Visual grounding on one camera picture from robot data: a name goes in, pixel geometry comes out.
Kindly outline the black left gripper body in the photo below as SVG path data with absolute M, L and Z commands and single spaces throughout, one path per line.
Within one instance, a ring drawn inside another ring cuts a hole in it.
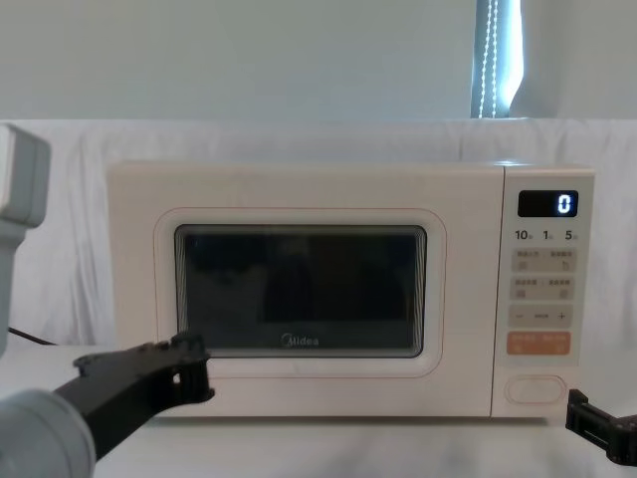
M 55 389 L 89 429 L 102 460 L 154 415 L 174 404 L 173 373 L 99 370 Z

